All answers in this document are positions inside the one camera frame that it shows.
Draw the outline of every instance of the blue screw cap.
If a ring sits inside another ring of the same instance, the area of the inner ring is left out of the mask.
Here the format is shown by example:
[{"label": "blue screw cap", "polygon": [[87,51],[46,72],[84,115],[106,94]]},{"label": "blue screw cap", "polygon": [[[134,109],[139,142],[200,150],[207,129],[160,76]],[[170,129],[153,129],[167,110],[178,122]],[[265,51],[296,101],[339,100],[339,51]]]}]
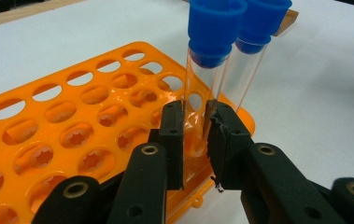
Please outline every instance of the blue screw cap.
[{"label": "blue screw cap", "polygon": [[246,0],[247,10],[242,16],[241,30],[236,43],[245,53],[258,53],[271,41],[292,5],[291,0]]},{"label": "blue screw cap", "polygon": [[247,8],[242,0],[191,0],[191,58],[204,68],[219,66],[232,50]]}]

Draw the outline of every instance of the blue cap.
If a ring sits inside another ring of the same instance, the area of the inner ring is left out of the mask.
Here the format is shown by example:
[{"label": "blue cap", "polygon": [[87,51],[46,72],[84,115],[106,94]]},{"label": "blue cap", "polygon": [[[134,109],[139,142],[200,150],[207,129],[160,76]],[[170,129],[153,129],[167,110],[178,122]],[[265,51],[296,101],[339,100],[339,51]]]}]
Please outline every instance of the blue cap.
[{"label": "blue cap", "polygon": [[247,4],[242,0],[191,0],[190,4],[191,58],[202,67],[216,67],[232,50]]},{"label": "blue cap", "polygon": [[291,0],[246,0],[247,10],[243,14],[238,37],[243,42],[237,47],[246,53],[260,52],[271,41],[282,20],[292,5]]}]

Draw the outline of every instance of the test tube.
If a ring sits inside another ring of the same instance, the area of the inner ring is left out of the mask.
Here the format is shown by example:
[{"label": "test tube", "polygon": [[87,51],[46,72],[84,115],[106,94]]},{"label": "test tube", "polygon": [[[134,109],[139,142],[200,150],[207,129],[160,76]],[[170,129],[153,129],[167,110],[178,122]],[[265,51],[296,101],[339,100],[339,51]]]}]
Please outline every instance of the test tube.
[{"label": "test tube", "polygon": [[184,148],[185,156],[196,158],[206,151],[205,103],[219,95],[246,4],[242,0],[191,0],[190,4]]},{"label": "test tube", "polygon": [[243,104],[267,45],[291,6],[290,0],[247,0],[248,8],[220,84],[219,100],[236,112]]}]

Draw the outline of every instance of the white tabletop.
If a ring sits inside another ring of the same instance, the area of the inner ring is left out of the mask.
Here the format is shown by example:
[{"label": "white tabletop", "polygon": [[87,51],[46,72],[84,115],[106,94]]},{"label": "white tabletop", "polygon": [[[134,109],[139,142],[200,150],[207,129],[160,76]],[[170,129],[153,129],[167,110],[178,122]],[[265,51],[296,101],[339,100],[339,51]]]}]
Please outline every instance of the white tabletop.
[{"label": "white tabletop", "polygon": [[[354,176],[354,6],[295,0],[297,22],[273,39],[248,91],[255,142],[284,150],[330,188]],[[0,25],[0,93],[134,41],[185,65],[189,5],[91,0]],[[180,223],[245,223],[239,192],[214,189]]]}]

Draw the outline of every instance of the orange test tube rack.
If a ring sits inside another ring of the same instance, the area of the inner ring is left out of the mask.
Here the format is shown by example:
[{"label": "orange test tube rack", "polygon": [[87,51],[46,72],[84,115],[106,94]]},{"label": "orange test tube rack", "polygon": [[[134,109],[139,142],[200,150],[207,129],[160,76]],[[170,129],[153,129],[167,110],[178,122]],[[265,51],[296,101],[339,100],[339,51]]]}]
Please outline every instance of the orange test tube rack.
[{"label": "orange test tube rack", "polygon": [[[160,127],[163,105],[184,95],[185,74],[134,42],[0,94],[0,223],[30,223],[68,177],[102,183],[122,172],[133,148]],[[253,133],[249,113],[238,114]],[[167,192],[168,223],[200,207],[211,175],[206,155],[184,158],[185,189]]]}]

